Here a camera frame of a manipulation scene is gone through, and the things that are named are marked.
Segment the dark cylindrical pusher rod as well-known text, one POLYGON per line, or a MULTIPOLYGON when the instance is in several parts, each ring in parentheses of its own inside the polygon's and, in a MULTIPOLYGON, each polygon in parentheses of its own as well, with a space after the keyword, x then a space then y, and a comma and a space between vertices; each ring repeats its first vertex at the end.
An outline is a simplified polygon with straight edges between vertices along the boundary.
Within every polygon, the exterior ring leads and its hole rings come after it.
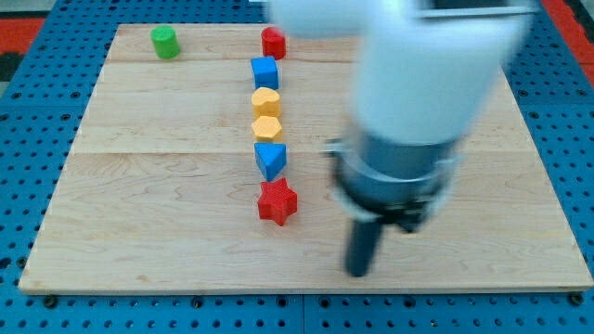
POLYGON ((368 273, 380 243, 382 223, 377 220, 353 220, 345 253, 345 269, 350 276, 361 277, 368 273))

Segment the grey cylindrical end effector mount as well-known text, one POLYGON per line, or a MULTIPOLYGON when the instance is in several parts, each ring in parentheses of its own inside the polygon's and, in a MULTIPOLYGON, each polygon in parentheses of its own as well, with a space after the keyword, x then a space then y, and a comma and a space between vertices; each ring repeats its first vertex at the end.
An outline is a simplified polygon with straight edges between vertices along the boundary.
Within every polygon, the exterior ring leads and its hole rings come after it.
POLYGON ((328 140, 332 178, 353 227, 421 229, 451 184, 461 139, 407 142, 350 125, 328 140))

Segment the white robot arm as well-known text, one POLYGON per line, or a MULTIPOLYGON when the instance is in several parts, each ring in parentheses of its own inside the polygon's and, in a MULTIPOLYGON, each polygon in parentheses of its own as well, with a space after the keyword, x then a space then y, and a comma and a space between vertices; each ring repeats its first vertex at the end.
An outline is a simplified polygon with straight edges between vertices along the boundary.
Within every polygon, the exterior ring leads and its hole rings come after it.
POLYGON ((301 39, 360 40, 351 125, 329 147, 353 229, 351 276, 368 272, 385 225, 413 233, 443 204, 499 65, 522 43, 532 1, 284 1, 267 15, 301 39))

